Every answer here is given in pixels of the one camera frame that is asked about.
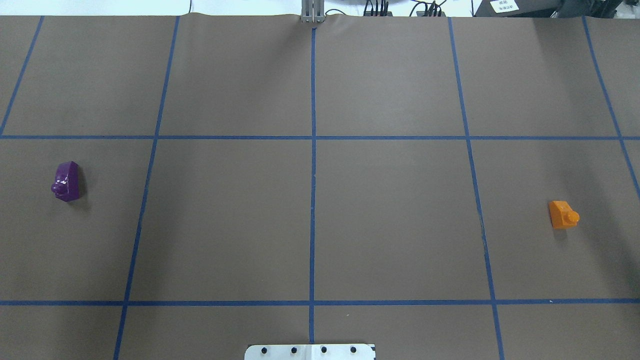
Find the orange trapezoid block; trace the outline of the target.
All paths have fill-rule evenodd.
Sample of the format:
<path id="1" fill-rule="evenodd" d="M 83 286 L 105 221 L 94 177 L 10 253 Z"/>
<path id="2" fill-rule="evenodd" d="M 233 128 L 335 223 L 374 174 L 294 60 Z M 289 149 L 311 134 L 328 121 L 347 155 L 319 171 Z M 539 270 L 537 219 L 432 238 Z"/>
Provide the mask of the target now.
<path id="1" fill-rule="evenodd" d="M 571 205 L 564 200 L 552 200 L 548 203 L 551 227 L 554 230 L 567 230 L 574 228 L 580 221 L 580 214 L 573 210 Z"/>

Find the purple trapezoid block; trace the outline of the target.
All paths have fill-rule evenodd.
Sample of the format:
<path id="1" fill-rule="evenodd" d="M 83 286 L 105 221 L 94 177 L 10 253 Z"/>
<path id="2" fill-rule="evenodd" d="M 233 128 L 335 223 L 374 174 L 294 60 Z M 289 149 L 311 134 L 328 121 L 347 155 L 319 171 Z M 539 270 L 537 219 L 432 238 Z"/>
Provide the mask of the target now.
<path id="1" fill-rule="evenodd" d="M 51 192 L 55 198 L 63 202 L 73 202 L 80 199 L 79 166 L 74 161 L 62 162 L 55 170 Z"/>

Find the aluminium frame post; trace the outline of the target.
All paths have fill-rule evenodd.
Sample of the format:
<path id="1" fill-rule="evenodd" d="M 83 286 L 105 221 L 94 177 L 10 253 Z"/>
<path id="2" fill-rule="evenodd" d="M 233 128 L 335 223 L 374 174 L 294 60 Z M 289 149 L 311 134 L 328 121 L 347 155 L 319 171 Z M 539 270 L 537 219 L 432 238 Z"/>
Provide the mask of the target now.
<path id="1" fill-rule="evenodd" d="M 322 23 L 326 19 L 324 0 L 302 0 L 301 22 L 306 24 Z"/>

